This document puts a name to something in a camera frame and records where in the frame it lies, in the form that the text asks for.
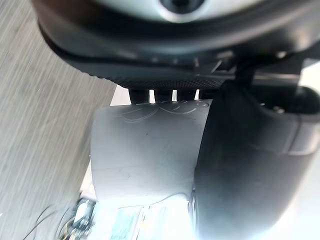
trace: wire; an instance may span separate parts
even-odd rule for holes
[[[51,208],[52,205],[50,204],[49,206],[47,206],[41,213],[40,215],[38,216],[38,218],[36,219],[35,221],[35,225],[38,223],[39,219],[41,218],[41,216],[49,209]],[[34,237],[33,237],[33,240],[36,240],[36,237],[37,237],[37,228],[34,229]]]
[[[64,217],[66,216],[67,212],[68,212],[70,209],[71,209],[71,207],[68,207],[67,210],[65,210],[65,212],[63,213],[62,217],[60,218],[59,224],[58,224],[58,226],[56,227],[56,230],[55,230],[54,239],[58,239],[58,238],[59,238],[59,235],[61,234],[61,231],[62,231],[62,229],[63,229],[63,227],[62,227],[62,228],[60,229],[59,234],[58,234],[60,225],[61,225]]]
[[[63,240],[66,240],[67,237],[69,237],[69,236],[71,236],[71,235],[73,234],[73,232],[74,232],[75,229],[73,229],[73,230],[71,231],[71,233],[69,234],[69,233],[68,233],[68,225],[69,225],[69,223],[71,223],[71,221],[74,220],[74,219],[75,219],[74,217],[70,218],[70,219],[66,222],[66,224],[63,226],[63,228],[64,228],[64,238],[63,238]]]
[[[27,237],[29,237],[29,235],[46,219],[48,219],[49,217],[51,217],[52,215],[56,214],[57,212],[54,211],[52,213],[50,213],[48,216],[44,217],[41,221],[39,221],[29,232],[28,234],[22,239],[22,240],[26,240]]]

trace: camera lens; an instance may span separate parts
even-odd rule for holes
[[[197,10],[205,0],[160,0],[162,5],[175,14],[189,14]]]

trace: black cable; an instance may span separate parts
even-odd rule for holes
[[[52,213],[50,213],[48,216],[44,217],[41,221],[39,221],[30,231],[29,233],[22,239],[22,240],[26,240],[27,237],[29,237],[29,235],[46,219],[48,219],[49,217],[51,217],[52,215],[56,214],[57,212],[54,211]]]
[[[66,216],[67,212],[68,212],[70,209],[71,209],[71,207],[68,207],[67,210],[65,210],[65,212],[63,213],[62,217],[60,218],[59,224],[58,224],[58,226],[56,227],[55,234],[54,234],[55,240],[60,237],[62,228],[60,229],[60,232],[59,232],[59,234],[57,235],[58,230],[59,230],[59,227],[60,227],[60,225],[61,225],[61,223],[62,223],[62,220],[64,219],[64,217]]]
[[[40,213],[40,215],[38,216],[38,218],[37,218],[36,221],[35,221],[35,225],[37,225],[37,223],[38,223],[39,219],[41,218],[41,216],[42,216],[49,208],[51,208],[51,207],[52,207],[52,205],[47,206],[47,207]],[[37,237],[37,228],[34,229],[34,237],[33,237],[33,240],[36,240],[36,237]]]

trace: black plastic cover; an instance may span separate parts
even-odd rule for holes
[[[249,240],[272,227],[292,199],[320,140],[320,99],[312,109],[268,109],[226,82],[212,101],[195,169],[200,240]]]

